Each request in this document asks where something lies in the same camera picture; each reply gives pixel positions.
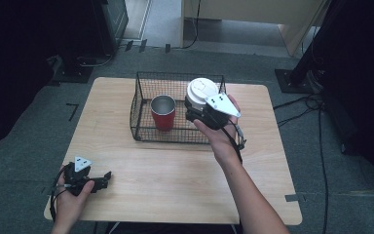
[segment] forearm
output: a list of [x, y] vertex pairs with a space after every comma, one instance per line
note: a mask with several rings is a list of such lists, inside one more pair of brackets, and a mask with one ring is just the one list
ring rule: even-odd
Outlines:
[[245, 233], [288, 233], [281, 218], [234, 157], [219, 162], [232, 191]]
[[51, 234], [67, 234], [72, 226], [69, 224], [55, 223]]

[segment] cup lid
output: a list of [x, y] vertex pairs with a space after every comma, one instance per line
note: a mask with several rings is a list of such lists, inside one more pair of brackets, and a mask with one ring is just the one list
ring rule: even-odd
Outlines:
[[192, 102], [193, 107], [206, 105], [205, 98], [218, 94], [218, 88], [214, 82], [207, 78], [196, 78], [187, 87], [187, 98]]

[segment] floor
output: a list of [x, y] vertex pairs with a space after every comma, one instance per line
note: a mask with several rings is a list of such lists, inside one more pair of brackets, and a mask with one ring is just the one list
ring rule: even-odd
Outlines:
[[[181, 45], [181, 1], [174, 0], [126, 0], [129, 25], [124, 43], [133, 40], [134, 45], [147, 40], [147, 46], [172, 48], [189, 46], [196, 36], [193, 19], [184, 20], [183, 45]], [[198, 39], [188, 50], [248, 54], [289, 58], [276, 24], [200, 19]], [[303, 56], [315, 35], [312, 28], [295, 58]]]

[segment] gray carpet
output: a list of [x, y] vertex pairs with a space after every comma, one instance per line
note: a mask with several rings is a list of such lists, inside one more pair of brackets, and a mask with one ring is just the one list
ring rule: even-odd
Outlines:
[[[273, 105], [301, 97], [283, 94], [275, 68], [292, 69], [294, 58], [204, 53], [147, 48], [119, 51], [93, 70], [88, 84], [44, 87], [10, 134], [0, 141], [0, 233], [49, 233], [44, 219], [48, 188], [63, 160], [94, 78], [133, 78], [137, 71], [222, 74], [230, 83], [268, 87]], [[71, 121], [73, 106], [79, 104]], [[282, 120], [305, 110], [303, 102], [276, 111]], [[323, 153], [329, 184], [327, 233], [374, 233], [374, 167], [360, 156], [340, 153], [339, 139], [322, 112]], [[318, 145], [318, 113], [309, 113], [280, 128], [303, 222], [292, 233], [321, 233], [324, 184]], [[103, 233], [106, 223], [98, 226]], [[81, 221], [72, 233], [92, 233], [94, 224]]]

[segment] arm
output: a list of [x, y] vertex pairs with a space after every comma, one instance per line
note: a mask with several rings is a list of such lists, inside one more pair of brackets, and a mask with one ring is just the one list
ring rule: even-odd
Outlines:
[[[236, 101], [230, 97], [232, 103], [239, 109]], [[229, 139], [222, 131], [214, 131], [199, 120], [195, 120], [196, 127], [208, 137], [214, 157], [226, 176], [230, 190], [242, 220], [245, 233], [288, 233], [279, 215], [260, 193], [239, 158]], [[230, 136], [236, 134], [233, 125], [225, 127]]]
[[[63, 174], [60, 176], [58, 184], [64, 184], [65, 180]], [[94, 182], [88, 181], [80, 195], [74, 196], [65, 188], [59, 189], [59, 196], [56, 198], [56, 222], [54, 223], [52, 234], [66, 234], [69, 233], [72, 226], [80, 217], [93, 190]]]

